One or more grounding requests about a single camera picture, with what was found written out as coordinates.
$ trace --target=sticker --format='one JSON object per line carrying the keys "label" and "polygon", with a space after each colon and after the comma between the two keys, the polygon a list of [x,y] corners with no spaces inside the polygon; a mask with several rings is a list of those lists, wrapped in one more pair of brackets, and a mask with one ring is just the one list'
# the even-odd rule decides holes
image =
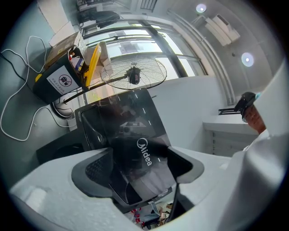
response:
{"label": "sticker", "polygon": [[63,51],[63,48],[59,49],[57,54],[59,55],[62,51]]}
{"label": "sticker", "polygon": [[77,83],[73,80],[65,66],[60,67],[55,72],[47,77],[47,81],[57,90],[61,95],[71,92],[79,88]]}

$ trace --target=fan motor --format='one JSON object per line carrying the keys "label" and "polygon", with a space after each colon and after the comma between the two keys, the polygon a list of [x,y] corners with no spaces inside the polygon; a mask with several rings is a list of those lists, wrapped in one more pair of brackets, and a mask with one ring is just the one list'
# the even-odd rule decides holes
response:
{"label": "fan motor", "polygon": [[140,83],[140,69],[133,66],[126,71],[126,76],[129,78],[130,83],[137,85]]}

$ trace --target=glass window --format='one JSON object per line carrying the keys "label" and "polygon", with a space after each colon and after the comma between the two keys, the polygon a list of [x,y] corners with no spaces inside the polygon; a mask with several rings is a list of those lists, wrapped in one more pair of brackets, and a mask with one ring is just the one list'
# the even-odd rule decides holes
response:
{"label": "glass window", "polygon": [[188,76],[207,75],[200,61],[196,61],[190,57],[178,56],[180,62],[186,70]]}
{"label": "glass window", "polygon": [[86,45],[87,44],[91,45],[91,43],[95,41],[99,41],[102,39],[109,39],[109,38],[113,39],[114,36],[124,36],[124,35],[140,35],[140,36],[150,37],[149,33],[147,33],[146,30],[123,30],[123,31],[114,31],[114,32],[108,32],[108,33],[95,35],[95,36],[85,39],[84,42]]}
{"label": "glass window", "polygon": [[186,59],[179,59],[179,60],[180,60],[180,62],[182,63],[182,66],[184,67],[187,75],[188,75],[189,77],[195,76],[195,73],[194,73],[193,69],[191,68],[188,60],[186,60]]}
{"label": "glass window", "polygon": [[[150,35],[127,35],[127,36],[121,36],[118,38],[118,41],[121,42],[121,40],[125,40],[125,39],[128,39],[128,38],[131,38],[132,40],[135,40],[136,38],[139,38],[139,39],[144,39],[144,38],[151,38]],[[104,42],[107,42],[107,44],[109,42],[112,42],[112,41],[116,41],[114,37],[111,37],[111,38],[105,38],[105,39],[102,39],[101,41],[104,41]],[[96,42],[92,42],[92,43],[89,43],[88,44],[88,47],[94,47],[96,46],[96,44],[98,44],[99,42],[101,42],[100,40],[96,41]]]}
{"label": "glass window", "polygon": [[156,29],[164,29],[164,30],[174,31],[173,27],[170,25],[161,24],[161,23],[153,23],[153,22],[151,22],[150,25]]}
{"label": "glass window", "polygon": [[180,36],[174,36],[172,34],[167,34],[164,32],[159,32],[164,39],[167,41],[169,46],[172,48],[172,50],[177,55],[189,55],[195,57],[195,54],[192,52],[190,47],[187,45],[187,43],[183,40]]}
{"label": "glass window", "polygon": [[[172,66],[171,62],[168,60],[168,58],[166,57],[159,57],[159,58],[155,58],[156,60],[158,60],[159,62],[161,62],[164,67],[167,70],[167,78],[166,80],[169,79],[177,79],[178,75],[174,69],[174,67]],[[94,90],[91,90],[89,92],[86,93],[86,98],[88,100],[88,103],[92,103],[95,102],[97,100],[121,93],[121,92],[125,92],[127,90],[123,90],[123,89],[118,89],[118,88],[114,88],[108,84],[101,86],[99,88],[96,88]]]}
{"label": "glass window", "polygon": [[142,26],[141,24],[138,24],[133,21],[119,21],[114,24],[107,25],[106,27],[103,27],[103,28],[99,28],[97,27],[97,25],[93,24],[93,25],[87,26],[87,28],[84,28],[84,35],[88,35],[96,31],[106,30],[110,28],[131,27],[131,26],[136,26],[136,25],[139,27]]}
{"label": "glass window", "polygon": [[107,44],[109,56],[116,57],[124,54],[162,52],[154,41],[137,40]]}
{"label": "glass window", "polygon": [[133,26],[133,27],[142,27],[143,25],[140,24],[140,23],[133,23],[132,26]]}

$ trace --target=white cable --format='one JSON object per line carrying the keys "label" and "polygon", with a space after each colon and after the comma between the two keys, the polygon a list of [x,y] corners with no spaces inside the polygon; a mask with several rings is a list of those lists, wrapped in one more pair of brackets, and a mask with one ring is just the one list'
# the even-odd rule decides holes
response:
{"label": "white cable", "polygon": [[39,38],[39,39],[41,39],[41,41],[42,41],[42,43],[43,43],[43,46],[44,46],[44,48],[45,48],[44,64],[43,64],[43,66],[42,66],[42,68],[41,68],[41,70],[40,70],[39,72],[36,71],[33,67],[31,67],[31,66],[29,65],[27,48],[28,48],[28,44],[29,44],[30,38],[32,38],[32,37],[34,37],[34,38],[39,38],[39,37],[37,37],[37,36],[30,36],[30,37],[29,37],[28,42],[27,42],[27,45],[26,45],[26,50],[25,50],[25,51],[26,51],[27,62],[25,61],[25,59],[24,59],[20,54],[14,52],[14,51],[11,50],[11,49],[5,49],[5,50],[3,50],[3,51],[1,52],[1,53],[3,53],[4,51],[11,51],[11,52],[13,52],[14,54],[20,56],[21,59],[22,59],[22,60],[24,61],[24,63],[26,64],[26,66],[28,66],[27,77],[26,77],[25,83],[23,84],[23,86],[22,86],[17,92],[15,92],[13,95],[11,95],[11,96],[8,98],[8,100],[6,101],[6,103],[5,103],[5,105],[4,105],[4,108],[3,108],[3,111],[2,111],[1,117],[0,117],[0,128],[1,128],[2,132],[3,132],[6,136],[8,136],[8,137],[10,137],[10,138],[12,138],[12,139],[15,139],[15,140],[18,140],[18,141],[22,141],[22,142],[28,140],[29,135],[30,135],[30,132],[31,132],[31,128],[32,128],[32,125],[33,125],[34,118],[35,118],[37,112],[39,112],[42,108],[46,108],[46,109],[49,110],[50,114],[52,115],[54,121],[57,123],[58,126],[64,127],[64,128],[69,128],[69,127],[71,127],[71,126],[63,126],[63,125],[60,125],[60,124],[56,121],[56,119],[55,119],[53,113],[51,112],[51,110],[50,110],[48,107],[46,107],[46,106],[42,106],[42,107],[40,107],[39,109],[37,109],[37,111],[34,113],[33,118],[32,118],[32,122],[31,122],[31,125],[30,125],[30,128],[29,128],[28,135],[27,135],[27,137],[26,137],[25,139],[18,139],[18,138],[16,138],[16,137],[13,137],[13,136],[7,134],[7,133],[3,130],[3,128],[2,128],[2,118],[3,118],[3,114],[4,114],[4,112],[5,112],[5,109],[6,109],[6,107],[7,107],[7,104],[8,104],[8,102],[9,102],[9,100],[10,100],[13,96],[15,96],[18,92],[20,92],[20,90],[21,90],[21,89],[25,86],[25,84],[27,83],[28,75],[29,75],[29,68],[31,68],[32,70],[34,70],[36,73],[40,73],[40,72],[42,71],[44,65],[45,65],[45,59],[46,59],[47,50],[46,50],[44,41],[43,41],[41,38]]}

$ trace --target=cardboard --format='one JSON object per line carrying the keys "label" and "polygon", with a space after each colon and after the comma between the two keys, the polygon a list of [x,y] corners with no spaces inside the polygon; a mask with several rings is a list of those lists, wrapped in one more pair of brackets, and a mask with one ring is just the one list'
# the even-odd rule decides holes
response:
{"label": "cardboard", "polygon": [[63,56],[69,49],[78,47],[80,52],[84,58],[86,57],[86,45],[84,40],[80,34],[80,32],[76,32],[67,38],[63,39],[61,42],[57,43],[54,47],[52,47],[47,59],[44,68],[48,69],[53,63],[55,63],[61,56]]}

